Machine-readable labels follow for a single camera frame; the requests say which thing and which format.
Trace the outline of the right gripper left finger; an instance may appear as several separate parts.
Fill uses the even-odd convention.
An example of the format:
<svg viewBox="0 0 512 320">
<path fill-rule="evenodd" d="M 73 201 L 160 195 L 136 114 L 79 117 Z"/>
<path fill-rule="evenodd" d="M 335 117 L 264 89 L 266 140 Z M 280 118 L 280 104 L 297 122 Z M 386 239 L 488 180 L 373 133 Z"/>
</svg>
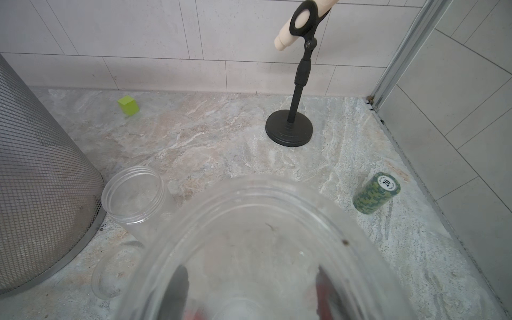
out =
<svg viewBox="0 0 512 320">
<path fill-rule="evenodd" d="M 189 292 L 189 274 L 184 265 L 179 265 L 171 277 L 157 319 L 180 320 L 183 317 Z"/>
</svg>

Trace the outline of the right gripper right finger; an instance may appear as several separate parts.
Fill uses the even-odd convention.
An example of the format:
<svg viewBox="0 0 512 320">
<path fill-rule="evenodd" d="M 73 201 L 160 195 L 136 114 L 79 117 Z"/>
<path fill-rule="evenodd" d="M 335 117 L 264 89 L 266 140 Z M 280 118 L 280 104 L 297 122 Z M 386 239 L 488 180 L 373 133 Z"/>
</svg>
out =
<svg viewBox="0 0 512 320">
<path fill-rule="evenodd" d="M 315 277 L 317 314 L 320 320 L 349 319 L 349 312 L 322 266 Z"/>
</svg>

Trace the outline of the clear jar lid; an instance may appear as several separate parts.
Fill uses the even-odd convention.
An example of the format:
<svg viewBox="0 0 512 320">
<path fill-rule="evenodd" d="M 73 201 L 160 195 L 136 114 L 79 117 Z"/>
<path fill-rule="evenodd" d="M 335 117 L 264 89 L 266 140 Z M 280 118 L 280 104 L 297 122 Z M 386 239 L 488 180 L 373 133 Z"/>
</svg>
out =
<svg viewBox="0 0 512 320">
<path fill-rule="evenodd" d="M 145 250 L 139 241 L 122 243 L 108 251 L 97 263 L 91 288 L 99 299 L 109 301 L 120 297 L 127 288 Z"/>
</svg>

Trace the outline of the red jar lid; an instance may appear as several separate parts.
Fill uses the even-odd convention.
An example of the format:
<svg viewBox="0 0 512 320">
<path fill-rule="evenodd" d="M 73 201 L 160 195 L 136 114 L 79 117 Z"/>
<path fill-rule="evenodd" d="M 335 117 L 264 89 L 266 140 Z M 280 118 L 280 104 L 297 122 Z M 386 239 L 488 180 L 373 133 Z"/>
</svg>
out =
<svg viewBox="0 0 512 320">
<path fill-rule="evenodd" d="M 319 319 L 310 275 L 192 280 L 189 298 L 186 319 Z"/>
</svg>

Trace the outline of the red lidded rice jar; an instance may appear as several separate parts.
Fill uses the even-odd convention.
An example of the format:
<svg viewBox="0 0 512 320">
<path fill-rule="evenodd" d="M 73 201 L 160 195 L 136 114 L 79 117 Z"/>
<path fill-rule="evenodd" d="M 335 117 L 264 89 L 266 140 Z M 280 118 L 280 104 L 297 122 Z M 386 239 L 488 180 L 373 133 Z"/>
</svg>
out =
<svg viewBox="0 0 512 320">
<path fill-rule="evenodd" d="M 249 175 L 193 196 L 147 246 L 116 319 L 157 319 L 179 265 L 192 280 L 324 268 L 349 319 L 414 319 L 399 280 L 354 218 L 302 183 Z"/>
</svg>

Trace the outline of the clear rice jar with lid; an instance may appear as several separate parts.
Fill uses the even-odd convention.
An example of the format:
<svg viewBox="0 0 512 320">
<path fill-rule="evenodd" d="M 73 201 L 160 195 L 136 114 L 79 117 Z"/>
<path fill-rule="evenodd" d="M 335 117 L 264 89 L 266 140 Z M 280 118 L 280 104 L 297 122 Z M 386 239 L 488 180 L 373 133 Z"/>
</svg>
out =
<svg viewBox="0 0 512 320">
<path fill-rule="evenodd" d="M 145 246 L 178 210 L 163 178 L 146 166 L 130 167 L 112 177 L 101 203 L 116 223 Z"/>
</svg>

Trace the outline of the grey mesh waste bin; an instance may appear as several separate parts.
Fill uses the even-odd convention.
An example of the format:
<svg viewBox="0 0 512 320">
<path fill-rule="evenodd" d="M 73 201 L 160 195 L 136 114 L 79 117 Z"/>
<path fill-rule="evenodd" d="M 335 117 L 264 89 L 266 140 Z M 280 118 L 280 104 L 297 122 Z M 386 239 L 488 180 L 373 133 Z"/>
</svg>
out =
<svg viewBox="0 0 512 320">
<path fill-rule="evenodd" d="M 101 173 L 1 61 L 1 297 L 71 262 L 105 217 Z"/>
</svg>

